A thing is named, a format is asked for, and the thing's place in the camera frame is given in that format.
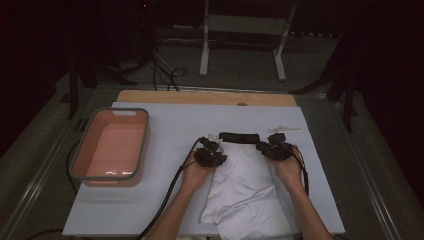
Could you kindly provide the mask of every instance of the white towel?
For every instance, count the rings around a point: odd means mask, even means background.
[[[253,144],[221,143],[227,161],[213,175],[201,222],[223,240],[292,239],[265,157]]]

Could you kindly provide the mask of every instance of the plastic tray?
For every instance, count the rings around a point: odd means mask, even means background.
[[[149,114],[145,109],[100,109],[88,125],[69,168],[88,186],[131,187],[140,182]]]

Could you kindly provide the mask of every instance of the human hand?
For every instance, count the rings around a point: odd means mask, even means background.
[[[195,192],[201,186],[203,186],[208,175],[215,171],[215,168],[202,167],[194,158],[193,152],[190,155],[189,160],[185,164],[183,171],[183,181],[181,189]]]
[[[292,152],[299,160],[303,161],[297,146],[292,147]],[[283,161],[269,161],[274,165],[275,173],[289,192],[298,188],[303,189],[302,168],[294,156]]]

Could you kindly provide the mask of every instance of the wire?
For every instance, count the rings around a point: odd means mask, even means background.
[[[152,61],[153,61],[153,71],[154,71],[153,72],[154,89],[157,90],[156,73],[159,73],[160,80],[168,86],[168,91],[169,91],[171,85],[174,87],[174,89],[176,91],[181,91],[181,88],[182,88],[181,77],[183,77],[187,74],[187,69],[185,69],[185,68],[175,68],[175,69],[173,69],[165,60],[163,60],[159,56],[159,54],[155,50],[154,50],[154,53],[155,53],[154,58],[152,59]],[[169,83],[165,82],[162,79],[162,73],[164,73],[165,75],[168,76]],[[177,86],[177,84],[174,81],[174,78],[177,78],[179,80],[180,87]]]
[[[46,231],[42,231],[42,232],[36,233],[36,234],[34,234],[34,235],[32,235],[32,236],[28,237],[28,238],[27,238],[27,240],[32,240],[32,239],[34,239],[34,238],[36,238],[36,237],[39,237],[39,236],[41,236],[41,235],[44,235],[44,234],[48,234],[48,233],[55,233],[55,232],[62,232],[62,231],[63,231],[63,229],[59,229],[59,228],[57,228],[57,229],[50,229],[50,230],[46,230]]]
[[[292,145],[299,152],[299,155],[300,155],[300,159],[299,159],[296,156],[296,154],[294,154],[293,151],[291,149],[289,149],[289,147],[287,147],[285,144],[283,144],[283,146],[286,148],[287,151],[290,152],[290,154],[294,157],[294,159],[296,159],[296,161],[299,163],[300,168],[302,169],[302,173],[303,173],[303,184],[305,185],[304,186],[305,192],[306,192],[306,195],[309,196],[309,176],[308,176],[308,172],[306,171],[305,161],[303,161],[302,152],[300,152],[298,147]]]
[[[153,225],[156,223],[156,221],[158,220],[158,218],[162,214],[162,211],[165,208],[166,204],[168,203],[169,197],[171,196],[172,190],[174,190],[175,183],[177,182],[178,177],[180,176],[181,172],[184,169],[186,169],[189,165],[195,163],[195,162],[192,162],[192,163],[188,164],[187,166],[185,166],[185,164],[187,163],[188,159],[191,156],[191,153],[193,152],[193,149],[196,147],[196,145],[199,143],[200,140],[201,140],[201,138],[197,139],[196,142],[194,142],[194,144],[191,147],[190,151],[188,152],[187,157],[184,160],[183,164],[178,168],[177,172],[175,173],[174,179],[172,180],[171,184],[169,185],[168,191],[167,191],[167,193],[165,195],[165,198],[164,198],[164,200],[162,202],[162,205],[160,206],[160,208],[157,211],[156,215],[153,217],[152,221],[150,221],[149,225],[147,225],[147,227],[136,238],[136,240],[141,240],[150,231],[150,229],[153,227]]]
[[[78,146],[80,141],[76,142],[75,145],[71,148],[71,150],[68,153],[68,156],[66,157],[66,176],[68,177],[69,183],[71,184],[72,190],[74,191],[75,195],[78,193],[77,188],[75,187],[74,182],[72,181],[71,174],[69,173],[69,164],[71,161],[71,155]]]

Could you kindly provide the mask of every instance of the handheld controller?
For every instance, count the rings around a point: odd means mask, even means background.
[[[218,152],[219,144],[209,141],[207,138],[200,138],[203,148],[198,148],[194,154],[194,158],[202,167],[214,168],[222,165],[227,160],[227,155]]]
[[[262,155],[273,161],[284,161],[292,156],[292,145],[286,143],[284,133],[274,133],[268,137],[268,142],[257,142],[256,149],[261,151]]]

